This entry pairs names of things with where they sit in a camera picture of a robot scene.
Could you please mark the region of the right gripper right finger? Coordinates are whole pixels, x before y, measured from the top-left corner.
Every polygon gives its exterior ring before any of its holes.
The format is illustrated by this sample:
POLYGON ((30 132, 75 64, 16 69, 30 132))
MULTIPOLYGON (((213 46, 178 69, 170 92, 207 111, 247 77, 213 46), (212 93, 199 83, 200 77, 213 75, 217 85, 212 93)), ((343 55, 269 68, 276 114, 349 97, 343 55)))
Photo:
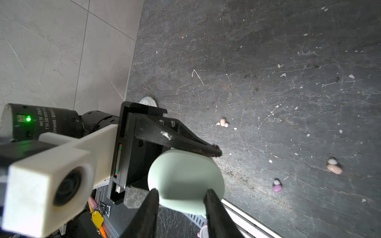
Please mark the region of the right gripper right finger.
POLYGON ((210 238, 244 238, 213 189, 203 199, 210 238))

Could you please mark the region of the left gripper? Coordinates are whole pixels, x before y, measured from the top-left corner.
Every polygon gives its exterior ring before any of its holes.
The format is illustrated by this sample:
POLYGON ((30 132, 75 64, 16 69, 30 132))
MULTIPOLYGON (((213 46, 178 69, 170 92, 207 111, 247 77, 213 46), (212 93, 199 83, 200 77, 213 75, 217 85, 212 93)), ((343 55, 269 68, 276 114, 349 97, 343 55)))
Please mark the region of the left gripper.
POLYGON ((179 120, 163 117, 166 113, 163 108, 122 103, 107 193, 113 203, 122 203, 129 188, 149 190, 148 171, 162 146, 222 156, 218 145, 203 141, 179 120))

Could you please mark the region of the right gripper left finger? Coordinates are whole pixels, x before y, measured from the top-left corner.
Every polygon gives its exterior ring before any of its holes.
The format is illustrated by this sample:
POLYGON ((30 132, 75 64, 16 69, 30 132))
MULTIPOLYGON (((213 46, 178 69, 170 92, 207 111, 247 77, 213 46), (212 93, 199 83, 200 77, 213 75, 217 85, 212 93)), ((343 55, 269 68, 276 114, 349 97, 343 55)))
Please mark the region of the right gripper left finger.
POLYGON ((134 218, 121 234, 121 238, 155 238, 159 208, 159 192, 153 188, 134 218))

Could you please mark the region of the mint green earbud case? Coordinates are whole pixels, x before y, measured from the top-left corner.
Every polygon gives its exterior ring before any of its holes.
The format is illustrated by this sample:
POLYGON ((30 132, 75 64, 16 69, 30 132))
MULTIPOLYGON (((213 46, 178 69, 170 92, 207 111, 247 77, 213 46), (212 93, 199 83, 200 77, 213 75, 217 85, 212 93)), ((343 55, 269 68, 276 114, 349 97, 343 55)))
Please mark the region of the mint green earbud case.
POLYGON ((170 149, 151 165, 148 188, 159 193, 159 204, 168 209, 193 215, 205 215, 203 200, 209 189, 219 199, 225 193, 222 172, 213 159, 191 152, 170 149))

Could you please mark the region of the purple earbud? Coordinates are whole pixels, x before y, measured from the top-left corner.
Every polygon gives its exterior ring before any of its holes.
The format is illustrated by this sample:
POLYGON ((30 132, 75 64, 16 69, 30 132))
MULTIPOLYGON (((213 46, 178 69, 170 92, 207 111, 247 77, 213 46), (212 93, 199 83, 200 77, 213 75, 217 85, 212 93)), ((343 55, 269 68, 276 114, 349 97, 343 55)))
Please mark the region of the purple earbud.
POLYGON ((281 192, 281 191, 283 190, 282 183, 280 182, 279 179, 275 179, 275 180, 273 181, 273 187, 272 187, 272 190, 273 190, 275 193, 281 192))

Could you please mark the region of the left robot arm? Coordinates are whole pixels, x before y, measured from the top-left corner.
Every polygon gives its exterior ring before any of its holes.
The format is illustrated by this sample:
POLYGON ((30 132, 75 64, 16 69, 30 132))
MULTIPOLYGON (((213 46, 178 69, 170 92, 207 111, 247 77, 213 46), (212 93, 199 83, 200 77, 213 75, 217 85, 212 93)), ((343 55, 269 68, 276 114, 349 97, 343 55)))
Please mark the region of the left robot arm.
POLYGON ((7 104, 1 118, 1 183, 6 183, 9 166, 28 156, 53 148, 39 142, 46 132, 80 139, 107 126, 116 125, 112 136, 113 157, 106 174, 108 198, 120 204, 129 186, 147 189, 148 170, 163 152, 174 148, 207 157, 220 157, 219 146, 209 144, 167 111, 150 103, 124 102, 119 116, 101 111, 79 115, 76 111, 42 106, 7 104))

